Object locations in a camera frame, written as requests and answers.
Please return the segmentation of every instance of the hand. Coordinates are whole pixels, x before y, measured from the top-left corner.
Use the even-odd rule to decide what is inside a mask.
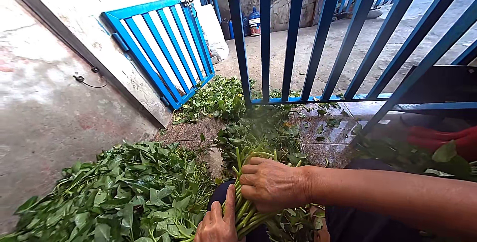
[[[253,201],[261,213],[308,204],[311,191],[303,168],[253,157],[242,167],[242,196]]]
[[[218,201],[212,203],[204,219],[197,226],[194,242],[237,242],[235,230],[235,187],[230,184],[225,199],[225,214]]]

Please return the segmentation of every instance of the blue door frame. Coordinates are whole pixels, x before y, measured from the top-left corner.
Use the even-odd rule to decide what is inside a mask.
[[[447,10],[453,0],[434,0],[427,12],[423,15],[418,25],[414,28],[411,35],[403,44],[393,60],[389,63],[387,69],[376,82],[373,89],[368,94],[356,94],[358,88],[364,81],[377,57],[384,49],[385,44],[390,39],[392,33],[401,21],[403,15],[409,8],[412,0],[392,0],[390,13],[387,15],[381,26],[373,44],[367,51],[358,71],[356,72],[351,84],[344,96],[333,95],[336,83],[343,71],[343,68],[350,56],[351,50],[356,43],[358,34],[366,20],[369,10],[376,4],[388,2],[391,0],[356,0],[353,10],[353,17],[350,21],[348,30],[341,44],[340,51],[333,65],[325,90],[321,96],[310,96],[310,92],[318,69],[319,60],[323,52],[324,43],[328,30],[330,28],[332,16],[338,7],[341,11],[344,5],[338,5],[339,0],[325,0],[322,7],[322,14],[319,18],[318,28],[315,35],[312,54],[308,64],[308,70],[300,97],[289,97],[290,81],[293,69],[294,53],[298,35],[298,25],[300,21],[302,0],[291,0],[289,13],[289,26],[286,45],[286,56],[284,62],[283,85],[281,98],[269,98],[269,72],[270,72],[270,12],[261,11],[261,54],[262,54],[262,99],[251,99],[250,84],[247,67],[247,55],[245,51],[245,40],[242,34],[240,0],[229,0],[230,14],[235,36],[235,46],[237,49],[237,59],[240,71],[240,78],[244,91],[245,103],[247,107],[252,105],[276,105],[276,104],[303,104],[303,103],[325,103],[325,102],[351,102],[351,101],[374,101],[386,100],[385,105],[377,114],[367,123],[363,133],[369,131],[374,124],[378,123],[384,115],[393,109],[399,99],[406,91],[432,67],[453,45],[455,42],[476,22],[477,20],[477,0],[475,0],[468,9],[460,16],[457,22],[451,26],[443,38],[434,46],[427,56],[420,62],[418,67],[406,78],[394,93],[382,93],[384,87],[390,79],[397,73],[402,64],[415,50],[418,44],[430,31],[432,26]],[[260,6],[269,6],[270,0],[260,0]],[[467,65],[477,54],[477,41],[474,42],[462,55],[453,62],[454,65]],[[462,107],[472,106],[477,108],[476,103],[461,103]]]
[[[164,8],[170,9],[174,21],[169,21],[167,19],[163,10]],[[167,36],[161,36],[161,34],[159,34],[157,26],[151,19],[149,14],[150,12],[155,12],[158,15],[160,22],[167,33]],[[187,25],[182,25],[178,12],[182,12],[186,19]],[[184,95],[182,95],[172,83],[164,67],[159,62],[157,55],[151,49],[151,44],[146,41],[143,32],[140,31],[134,22],[132,17],[137,15],[140,15],[146,23],[150,33],[156,41],[156,44],[164,54],[168,65],[184,90]],[[161,100],[166,105],[170,105],[173,109],[180,108],[184,103],[187,102],[189,98],[195,94],[196,90],[201,85],[205,84],[212,79],[212,77],[214,77],[215,71],[212,66],[212,61],[208,53],[204,35],[200,28],[199,20],[197,19],[197,13],[195,12],[191,1],[159,0],[133,7],[126,7],[119,10],[103,12],[102,16],[116,31],[113,33],[113,37],[116,39],[118,44],[124,51],[128,52],[142,68],[144,74],[146,74],[147,78],[156,87]],[[171,28],[171,23],[174,23],[178,28],[180,39],[184,43],[187,51],[182,51],[177,40],[179,37],[174,35],[174,32]],[[191,44],[189,42],[184,26],[188,27],[194,43]],[[170,39],[170,42],[174,46],[175,53],[177,53],[180,62],[174,61],[173,57],[171,56],[172,51],[169,51],[166,47],[166,44],[164,43],[165,38]],[[192,50],[192,46],[196,47],[197,52],[199,53],[200,62],[197,61]],[[193,69],[191,69],[187,63],[185,56],[186,52],[186,55],[190,57],[193,63]],[[178,66],[182,66],[184,68],[185,72],[187,73],[187,77],[182,76]],[[205,75],[202,74],[200,66],[203,66]],[[197,74],[199,83],[194,78],[193,72]],[[192,84],[191,88],[188,87],[186,82],[187,80]]]

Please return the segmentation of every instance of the red object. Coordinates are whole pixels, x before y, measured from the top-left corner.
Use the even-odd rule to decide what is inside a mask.
[[[451,140],[456,141],[458,155],[469,162],[477,160],[477,126],[459,132],[441,132],[421,126],[412,126],[409,128],[407,137],[409,143],[431,151],[437,150]]]

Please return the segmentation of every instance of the forearm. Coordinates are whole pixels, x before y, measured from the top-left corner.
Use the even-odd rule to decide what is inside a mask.
[[[301,170],[310,202],[389,215],[422,230],[477,237],[477,183],[382,170]]]

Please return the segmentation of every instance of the concrete wall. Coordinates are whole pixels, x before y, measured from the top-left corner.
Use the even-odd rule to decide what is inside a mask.
[[[222,18],[230,19],[230,9],[228,0],[217,0]],[[260,10],[260,0],[240,0],[242,11],[245,14],[252,13],[255,6]],[[303,0],[301,6],[300,27],[313,25],[315,5],[317,0]],[[288,19],[291,0],[271,0],[271,31],[285,31],[288,29]]]
[[[111,38],[101,12],[157,0],[41,0],[162,125],[172,114],[139,68]],[[195,4],[198,12],[200,4]]]
[[[0,10],[0,233],[5,233],[16,224],[15,209],[51,191],[63,167],[95,160],[122,139],[151,139],[157,129],[114,87],[77,82],[72,75],[95,86],[106,81],[18,1],[0,0]],[[108,45],[113,43],[96,44],[98,50]]]

